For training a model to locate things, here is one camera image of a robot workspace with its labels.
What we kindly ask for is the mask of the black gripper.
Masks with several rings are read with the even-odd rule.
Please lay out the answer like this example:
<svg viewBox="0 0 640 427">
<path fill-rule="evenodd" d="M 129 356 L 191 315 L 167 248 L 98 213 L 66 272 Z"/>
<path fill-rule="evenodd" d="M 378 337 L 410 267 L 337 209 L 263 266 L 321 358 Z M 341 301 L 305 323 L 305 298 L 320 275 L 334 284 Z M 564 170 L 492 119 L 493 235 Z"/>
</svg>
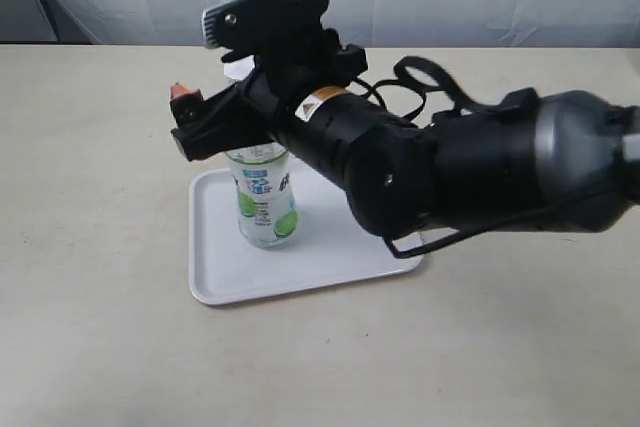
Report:
<svg viewBox="0 0 640 427">
<path fill-rule="evenodd" d="M 367 68 L 363 48 L 333 29 L 260 40 L 248 81 L 206 98 L 176 83 L 171 135 L 190 162 L 275 140 L 343 189 L 353 207 L 422 207 L 425 140 L 414 115 L 349 91 Z"/>
</svg>

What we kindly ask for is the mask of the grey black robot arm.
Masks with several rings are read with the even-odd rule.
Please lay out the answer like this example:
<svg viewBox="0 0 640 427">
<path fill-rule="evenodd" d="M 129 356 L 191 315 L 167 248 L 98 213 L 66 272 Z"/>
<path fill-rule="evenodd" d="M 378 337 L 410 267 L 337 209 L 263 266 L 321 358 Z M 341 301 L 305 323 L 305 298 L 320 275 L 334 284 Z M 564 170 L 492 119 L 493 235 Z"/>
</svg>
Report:
<svg viewBox="0 0 640 427">
<path fill-rule="evenodd" d="M 333 30 L 263 43 L 251 56 L 249 75 L 211 97 L 172 89 L 183 156 L 278 143 L 342 190 L 356 222 L 387 245 L 435 228 L 448 235 L 421 253 L 492 231 L 599 233 L 639 202 L 635 106 L 531 88 L 482 104 L 438 64 L 407 56 L 393 84 L 452 103 L 420 127 L 390 112 L 374 86 L 350 91 L 366 54 Z"/>
</svg>

